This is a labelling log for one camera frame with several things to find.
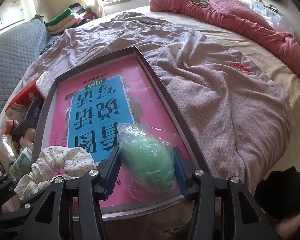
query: folded clothes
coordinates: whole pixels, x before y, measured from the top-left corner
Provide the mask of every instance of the folded clothes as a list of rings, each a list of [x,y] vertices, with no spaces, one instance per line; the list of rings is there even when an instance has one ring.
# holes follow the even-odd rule
[[[60,22],[60,21],[63,20],[64,18],[66,18],[68,15],[73,14],[73,13],[74,13],[74,11],[71,10],[70,8],[68,8],[68,9],[65,10],[63,13],[61,13],[61,14],[59,14],[57,17],[53,18],[52,21],[47,22],[47,23],[46,23],[46,27],[57,24],[58,22]]]
[[[83,17],[83,16],[85,16],[87,13],[88,13],[87,11],[83,11],[81,14],[78,14],[78,15],[79,15],[79,17]]]
[[[81,6],[80,3],[74,3],[74,4],[70,5],[69,8],[74,11],[74,9],[79,6]]]
[[[67,22],[63,27],[61,27],[60,29],[54,31],[54,32],[49,32],[51,35],[56,35],[59,33],[62,33],[65,31],[65,29],[70,28],[72,25],[74,25],[77,22],[77,18],[73,18],[71,21]]]
[[[77,11],[77,14],[82,14],[83,12],[85,12],[86,9],[85,8],[81,8],[80,10]]]
[[[57,24],[52,25],[52,26],[48,26],[47,30],[49,32],[55,32],[55,31],[61,29],[63,26],[65,26],[68,22],[70,22],[75,17],[77,19],[79,18],[76,13],[70,14],[66,18],[64,18],[63,20],[61,20],[60,22],[58,22]]]
[[[88,20],[85,18],[79,19],[79,20],[77,20],[77,22],[74,25],[71,26],[71,28],[77,28],[81,25],[84,25],[87,22],[88,22]]]

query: metal screw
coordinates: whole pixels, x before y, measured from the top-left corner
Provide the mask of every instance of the metal screw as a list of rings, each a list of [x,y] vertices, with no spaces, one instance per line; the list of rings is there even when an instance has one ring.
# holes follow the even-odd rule
[[[60,182],[62,182],[63,181],[63,177],[61,177],[61,176],[58,176],[58,177],[56,177],[55,179],[54,179],[54,182],[55,183],[60,183]]]
[[[195,170],[194,174],[197,176],[202,176],[204,174],[204,171],[203,170]]]
[[[91,170],[89,171],[90,176],[96,176],[99,172],[97,170]]]
[[[239,180],[238,177],[233,176],[233,177],[231,177],[231,181],[232,181],[233,183],[238,183],[240,180]]]

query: plastic bag on bed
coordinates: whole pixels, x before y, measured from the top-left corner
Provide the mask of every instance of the plastic bag on bed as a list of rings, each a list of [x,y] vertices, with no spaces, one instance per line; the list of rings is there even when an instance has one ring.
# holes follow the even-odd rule
[[[121,163],[129,195],[144,204],[175,187],[173,141],[178,134],[133,124],[118,124]]]
[[[287,17],[276,15],[274,17],[263,16],[263,18],[269,23],[269,25],[279,33],[291,33],[294,37],[294,30],[292,23]]]

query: red box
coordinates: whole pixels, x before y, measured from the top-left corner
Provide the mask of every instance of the red box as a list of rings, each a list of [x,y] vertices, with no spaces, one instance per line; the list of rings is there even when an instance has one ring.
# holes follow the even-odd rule
[[[5,114],[10,120],[17,120],[22,111],[26,109],[36,96],[39,97],[42,102],[44,101],[44,98],[35,85],[38,78],[39,77],[26,85],[8,104]]]

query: windowsill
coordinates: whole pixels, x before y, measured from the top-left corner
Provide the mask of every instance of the windowsill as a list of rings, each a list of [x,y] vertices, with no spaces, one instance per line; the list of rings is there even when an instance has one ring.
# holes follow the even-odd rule
[[[118,0],[118,1],[113,1],[113,2],[109,2],[109,3],[105,3],[103,4],[103,6],[109,6],[109,5],[115,5],[115,4],[120,4],[120,3],[124,3],[124,2],[129,2],[132,0]]]
[[[18,21],[18,22],[15,22],[15,23],[13,23],[13,24],[10,24],[10,25],[8,25],[7,27],[4,27],[3,29],[0,30],[0,34],[6,32],[7,30],[12,29],[13,27],[18,26],[19,24],[23,23],[24,21],[25,21],[25,19],[20,20],[20,21]]]

